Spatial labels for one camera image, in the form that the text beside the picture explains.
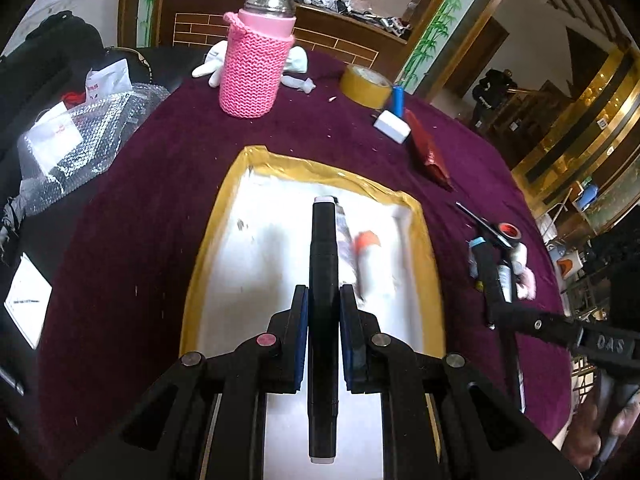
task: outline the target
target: screw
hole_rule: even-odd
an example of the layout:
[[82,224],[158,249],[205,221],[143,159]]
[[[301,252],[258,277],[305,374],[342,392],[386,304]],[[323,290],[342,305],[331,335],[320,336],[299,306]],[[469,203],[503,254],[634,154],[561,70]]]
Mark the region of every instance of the screw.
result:
[[391,337],[387,334],[377,333],[371,337],[371,342],[375,346],[389,346],[391,344]]
[[270,334],[268,332],[265,332],[264,334],[260,334],[255,339],[255,341],[260,346],[272,346],[272,345],[275,345],[277,340],[278,340],[278,338],[276,336],[274,336],[273,334]]
[[187,352],[180,358],[180,362],[185,366],[195,366],[202,359],[202,355],[199,352]]
[[444,361],[451,368],[462,368],[465,365],[465,358],[460,354],[449,354]]

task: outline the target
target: red pouch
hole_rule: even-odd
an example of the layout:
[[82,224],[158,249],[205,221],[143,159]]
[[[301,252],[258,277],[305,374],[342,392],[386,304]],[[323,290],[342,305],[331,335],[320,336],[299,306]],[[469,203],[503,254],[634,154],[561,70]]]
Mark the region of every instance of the red pouch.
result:
[[422,123],[407,108],[404,109],[404,120],[411,128],[411,138],[414,140],[418,157],[424,164],[429,179],[447,191],[453,191],[449,171],[431,134],[422,127]]

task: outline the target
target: blue battery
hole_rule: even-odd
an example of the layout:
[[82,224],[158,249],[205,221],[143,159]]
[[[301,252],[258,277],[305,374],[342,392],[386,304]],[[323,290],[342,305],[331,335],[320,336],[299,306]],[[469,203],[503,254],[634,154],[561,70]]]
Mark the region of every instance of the blue battery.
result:
[[404,89],[400,85],[394,85],[391,93],[391,113],[400,119],[404,114]]

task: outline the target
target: white label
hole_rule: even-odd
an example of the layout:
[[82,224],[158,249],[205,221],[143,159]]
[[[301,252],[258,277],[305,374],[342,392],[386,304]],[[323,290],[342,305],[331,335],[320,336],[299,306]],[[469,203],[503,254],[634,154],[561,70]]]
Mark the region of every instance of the white label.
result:
[[24,138],[43,174],[49,173],[82,142],[82,135],[62,103],[44,114]]
[[23,254],[4,307],[34,350],[40,340],[50,295],[51,286]]
[[89,71],[84,86],[87,103],[93,103],[112,94],[131,92],[133,86],[129,79],[127,60],[116,61],[98,72]]

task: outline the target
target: white eraser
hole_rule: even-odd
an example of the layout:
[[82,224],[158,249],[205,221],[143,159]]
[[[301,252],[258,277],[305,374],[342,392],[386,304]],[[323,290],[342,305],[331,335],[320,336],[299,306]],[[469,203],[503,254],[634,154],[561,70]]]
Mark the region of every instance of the white eraser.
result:
[[382,112],[373,125],[398,144],[402,144],[409,133],[411,133],[409,125],[399,117],[393,115],[389,110]]

